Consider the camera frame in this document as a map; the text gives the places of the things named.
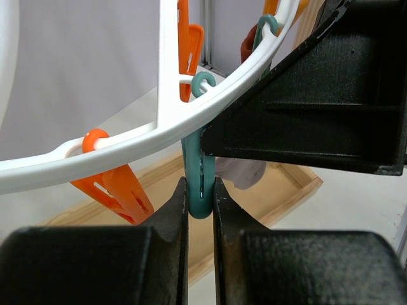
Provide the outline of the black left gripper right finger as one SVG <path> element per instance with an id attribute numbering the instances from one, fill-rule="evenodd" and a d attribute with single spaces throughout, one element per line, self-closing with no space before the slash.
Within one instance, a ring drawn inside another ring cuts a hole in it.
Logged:
<path id="1" fill-rule="evenodd" d="M 406 273 L 380 235 L 269 229 L 221 179 L 213 198 L 218 304 L 406 303 Z"/>

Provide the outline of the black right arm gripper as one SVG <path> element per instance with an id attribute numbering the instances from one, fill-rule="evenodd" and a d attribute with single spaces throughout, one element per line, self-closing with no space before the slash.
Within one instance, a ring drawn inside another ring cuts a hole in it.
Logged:
<path id="1" fill-rule="evenodd" d="M 313 33 L 206 127 L 206 155 L 375 175 L 406 164 L 406 2 L 327 1 Z"/>

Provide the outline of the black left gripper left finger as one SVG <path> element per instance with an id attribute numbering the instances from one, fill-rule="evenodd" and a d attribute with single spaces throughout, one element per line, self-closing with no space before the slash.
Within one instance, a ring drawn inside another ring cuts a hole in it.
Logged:
<path id="1" fill-rule="evenodd" d="M 36 226 L 1 244 L 2 304 L 186 304 L 185 178 L 138 226 Z"/>

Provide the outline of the teal clothespin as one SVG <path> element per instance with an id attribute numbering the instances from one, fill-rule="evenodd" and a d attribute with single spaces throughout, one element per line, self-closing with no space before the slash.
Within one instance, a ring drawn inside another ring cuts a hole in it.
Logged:
<path id="1" fill-rule="evenodd" d="M 255 32 L 254 42 L 253 42 L 253 46 L 252 46 L 252 53 L 254 53 L 256 48 L 261 44 L 261 42 L 264 39 L 265 35 L 263 33 L 266 32 L 266 30 L 264 30 L 264 27 L 267 27 L 268 32 L 270 34 L 272 34 L 275 38 L 278 38 L 278 36 L 279 36 L 280 28 L 279 28 L 279 24 L 278 24 L 278 21 L 275 18 L 275 16 L 271 15 L 271 14 L 265 14 L 265 15 L 261 16 L 259 18 L 256 32 Z M 280 44 L 277 44 L 276 42 L 274 42 L 273 47 L 275 50 L 272 53 L 271 58 L 269 59 L 269 63 L 266 66 L 266 68 L 264 69 L 264 71 L 262 72 L 262 74 L 260 75 L 260 77 L 255 81 L 255 84 L 258 83 L 262 78 L 264 78 L 270 72 L 272 60 L 273 60 L 277 50 L 280 48 Z"/>
<path id="2" fill-rule="evenodd" d="M 204 219 L 212 213 L 215 181 L 215 158 L 203 154 L 200 143 L 202 132 L 202 127 L 196 128 L 181 140 L 189 213 L 195 219 Z"/>

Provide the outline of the white round clip hanger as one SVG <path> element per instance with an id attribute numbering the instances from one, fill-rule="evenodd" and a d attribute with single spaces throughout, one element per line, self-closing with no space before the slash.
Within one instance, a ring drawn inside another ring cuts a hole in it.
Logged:
<path id="1" fill-rule="evenodd" d="M 64 142 L 38 156 L 1 162 L 1 193 L 19 193 L 68 183 L 117 168 L 165 149 L 203 127 L 234 102 L 260 77 L 294 22 L 298 1 L 283 1 L 275 18 L 281 32 L 275 38 L 264 27 L 264 39 L 254 53 L 218 85 L 212 75 L 179 73 L 177 4 L 160 2 L 158 85 L 111 118 L 112 137 L 95 141 L 80 152 L 82 138 Z"/>

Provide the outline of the wooden hanger stand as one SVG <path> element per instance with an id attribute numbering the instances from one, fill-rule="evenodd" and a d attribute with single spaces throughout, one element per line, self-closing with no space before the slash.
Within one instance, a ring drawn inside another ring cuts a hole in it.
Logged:
<path id="1" fill-rule="evenodd" d="M 136 161 L 132 168 L 159 209 L 172 195 L 178 180 L 184 175 L 181 150 L 170 147 L 155 161 Z M 306 166 L 268 163 L 263 178 L 254 186 L 237 189 L 232 182 L 224 184 L 230 196 L 260 223 L 268 226 L 300 206 L 313 196 L 323 181 Z M 124 225 L 124 219 L 94 200 L 71 206 L 62 213 L 43 221 L 46 226 Z M 194 285 L 214 269 L 212 218 L 189 220 L 190 249 L 188 259 L 189 284 Z"/>

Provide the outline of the orange clothespin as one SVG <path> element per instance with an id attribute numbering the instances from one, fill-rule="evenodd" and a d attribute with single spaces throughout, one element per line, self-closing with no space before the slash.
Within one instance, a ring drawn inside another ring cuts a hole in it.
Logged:
<path id="1" fill-rule="evenodd" d="M 189 1 L 177 2 L 179 73 L 194 76 L 204 44 L 204 29 L 189 22 Z"/>
<path id="2" fill-rule="evenodd" d="M 128 164 L 71 184 L 133 225 L 152 216 L 155 209 Z"/>

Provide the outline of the metal wall rail right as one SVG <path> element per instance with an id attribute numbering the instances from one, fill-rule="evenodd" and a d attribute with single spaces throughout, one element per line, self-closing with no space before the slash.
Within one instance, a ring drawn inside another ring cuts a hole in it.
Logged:
<path id="1" fill-rule="evenodd" d="M 201 66 L 225 78 L 227 73 L 215 61 L 216 33 L 220 25 L 220 13 L 217 12 L 216 3 L 217 1 L 213 0 L 200 1 L 200 24 L 205 32 Z"/>

